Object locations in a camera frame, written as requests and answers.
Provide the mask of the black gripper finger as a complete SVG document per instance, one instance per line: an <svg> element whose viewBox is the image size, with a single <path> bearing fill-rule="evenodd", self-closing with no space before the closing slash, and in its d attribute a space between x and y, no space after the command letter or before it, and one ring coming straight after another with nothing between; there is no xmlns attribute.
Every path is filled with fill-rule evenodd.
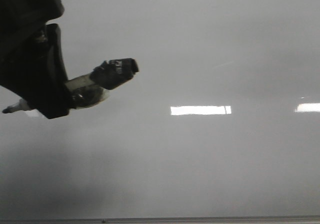
<svg viewBox="0 0 320 224"><path fill-rule="evenodd" d="M37 22L46 23L64 14L61 0L37 0Z"/></svg>
<svg viewBox="0 0 320 224"><path fill-rule="evenodd" d="M0 61L0 83L48 119L67 116L74 107L65 86L68 80L58 24L43 27L46 40L23 41Z"/></svg>

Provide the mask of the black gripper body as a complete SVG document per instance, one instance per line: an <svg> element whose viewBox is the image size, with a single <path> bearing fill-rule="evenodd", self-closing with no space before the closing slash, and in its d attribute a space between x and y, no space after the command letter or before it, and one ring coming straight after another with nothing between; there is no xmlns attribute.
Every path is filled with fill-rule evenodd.
<svg viewBox="0 0 320 224"><path fill-rule="evenodd" d="M19 43L33 25L49 20L49 0L0 0L0 59Z"/></svg>

